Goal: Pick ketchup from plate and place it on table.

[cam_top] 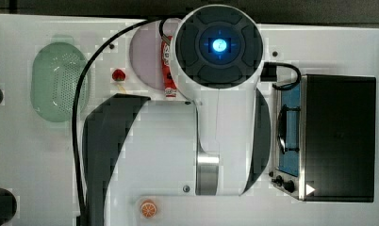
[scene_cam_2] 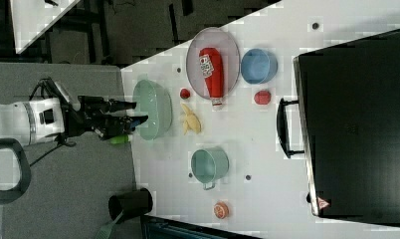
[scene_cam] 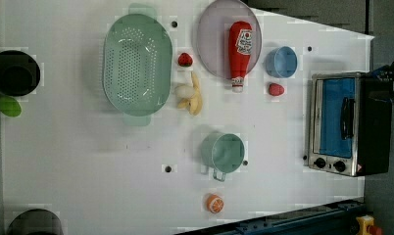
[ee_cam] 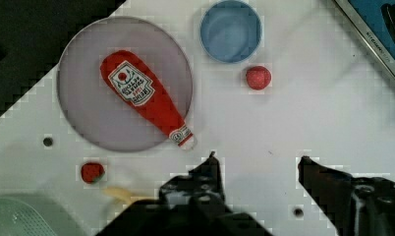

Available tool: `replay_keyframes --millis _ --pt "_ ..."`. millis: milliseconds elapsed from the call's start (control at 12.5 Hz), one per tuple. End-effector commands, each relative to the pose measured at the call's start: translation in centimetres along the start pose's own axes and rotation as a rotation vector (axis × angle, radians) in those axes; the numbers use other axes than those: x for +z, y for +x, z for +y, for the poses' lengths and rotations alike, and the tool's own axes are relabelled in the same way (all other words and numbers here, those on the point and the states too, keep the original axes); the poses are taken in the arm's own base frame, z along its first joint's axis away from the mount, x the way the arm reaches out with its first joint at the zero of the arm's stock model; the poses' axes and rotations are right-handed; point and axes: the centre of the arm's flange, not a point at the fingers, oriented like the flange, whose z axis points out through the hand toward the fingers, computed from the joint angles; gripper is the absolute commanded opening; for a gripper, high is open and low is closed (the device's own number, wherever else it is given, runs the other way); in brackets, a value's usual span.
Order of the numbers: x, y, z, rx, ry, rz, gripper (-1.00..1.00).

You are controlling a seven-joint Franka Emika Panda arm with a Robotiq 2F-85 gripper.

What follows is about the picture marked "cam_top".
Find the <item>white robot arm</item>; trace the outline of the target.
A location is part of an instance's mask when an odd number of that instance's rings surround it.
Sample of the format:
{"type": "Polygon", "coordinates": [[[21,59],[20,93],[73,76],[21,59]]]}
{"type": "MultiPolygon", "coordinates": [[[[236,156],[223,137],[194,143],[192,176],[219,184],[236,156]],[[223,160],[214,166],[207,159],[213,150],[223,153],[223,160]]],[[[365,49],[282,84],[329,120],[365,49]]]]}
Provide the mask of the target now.
{"type": "Polygon", "coordinates": [[[171,101],[115,94],[85,120],[87,225],[138,226],[160,196],[241,196],[267,166],[269,107],[256,23],[237,8],[197,8],[178,25],[171,101]]]}

